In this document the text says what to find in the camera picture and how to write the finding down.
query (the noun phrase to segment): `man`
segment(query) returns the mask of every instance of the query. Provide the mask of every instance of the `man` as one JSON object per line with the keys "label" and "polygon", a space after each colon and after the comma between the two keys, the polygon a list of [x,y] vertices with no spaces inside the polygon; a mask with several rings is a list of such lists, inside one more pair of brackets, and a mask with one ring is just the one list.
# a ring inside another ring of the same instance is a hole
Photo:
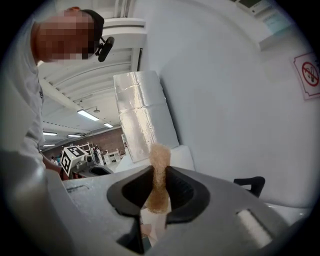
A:
{"label": "man", "polygon": [[15,104],[25,106],[25,115],[30,117],[21,122],[21,130],[23,126],[28,126],[23,142],[17,148],[19,154],[38,159],[43,167],[57,171],[60,176],[64,173],[62,168],[38,150],[45,140],[41,114],[43,93],[37,64],[39,61],[75,59],[79,55],[82,59],[87,59],[98,47],[103,25],[104,19],[99,14],[92,10],[80,10],[79,7],[69,8],[41,23],[30,19],[11,44],[2,64],[1,85],[7,91],[12,91],[9,95],[15,95],[15,99],[19,99],[15,100]]}

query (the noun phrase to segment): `white wall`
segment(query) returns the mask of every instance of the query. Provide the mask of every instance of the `white wall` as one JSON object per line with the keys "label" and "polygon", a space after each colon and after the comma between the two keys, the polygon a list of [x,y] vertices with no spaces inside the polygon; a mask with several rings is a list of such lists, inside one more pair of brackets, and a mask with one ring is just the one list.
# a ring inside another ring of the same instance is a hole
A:
{"label": "white wall", "polygon": [[310,49],[291,36],[260,52],[211,1],[197,2],[137,0],[133,15],[147,22],[140,70],[157,71],[180,143],[198,172],[263,176],[264,201],[311,206],[320,98],[303,99],[289,61]]}

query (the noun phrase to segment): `white shirt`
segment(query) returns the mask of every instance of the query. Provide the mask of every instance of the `white shirt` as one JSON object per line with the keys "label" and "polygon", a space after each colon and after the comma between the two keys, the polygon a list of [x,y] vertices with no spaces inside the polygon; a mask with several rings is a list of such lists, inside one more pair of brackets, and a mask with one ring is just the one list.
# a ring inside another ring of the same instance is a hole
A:
{"label": "white shirt", "polygon": [[44,99],[38,79],[38,67],[32,55],[30,42],[34,22],[32,19],[27,21],[11,44],[4,65],[2,65],[0,81],[6,86],[14,87],[14,92],[18,93],[16,94],[18,97],[15,98],[24,101],[23,104],[28,106],[24,111],[31,113],[29,116],[32,116],[32,120],[25,122],[28,123],[27,132],[24,131],[23,141],[19,141],[18,152],[23,156],[37,158],[44,167],[43,157],[38,151],[38,145],[45,142],[41,113]]}

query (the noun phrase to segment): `no smoking sign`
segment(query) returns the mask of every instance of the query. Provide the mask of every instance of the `no smoking sign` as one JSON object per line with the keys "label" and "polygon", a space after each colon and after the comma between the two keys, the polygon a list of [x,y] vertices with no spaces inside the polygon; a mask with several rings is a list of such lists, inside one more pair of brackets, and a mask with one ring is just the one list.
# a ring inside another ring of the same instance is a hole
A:
{"label": "no smoking sign", "polygon": [[307,100],[320,97],[320,65],[316,55],[311,52],[297,56],[293,65],[299,76],[304,98]]}

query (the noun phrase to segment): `ceiling light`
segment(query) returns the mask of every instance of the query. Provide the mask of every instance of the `ceiling light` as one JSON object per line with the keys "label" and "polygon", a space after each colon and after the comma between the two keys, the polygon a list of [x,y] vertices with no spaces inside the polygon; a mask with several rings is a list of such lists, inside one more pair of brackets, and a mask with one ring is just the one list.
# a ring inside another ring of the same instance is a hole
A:
{"label": "ceiling light", "polygon": [[112,127],[113,127],[111,124],[108,124],[107,122],[104,123],[104,125],[105,125],[106,127],[109,127],[109,128],[112,128]]}
{"label": "ceiling light", "polygon": [[96,118],[95,116],[93,116],[92,114],[89,114],[87,111],[85,111],[83,109],[79,110],[77,113],[82,115],[82,116],[84,116],[84,117],[86,117],[86,118],[89,118],[89,119],[91,119],[93,121],[98,121],[99,120],[99,118]]}
{"label": "ceiling light", "polygon": [[57,133],[56,132],[48,132],[48,131],[44,131],[43,135],[50,135],[50,136],[56,136]]}

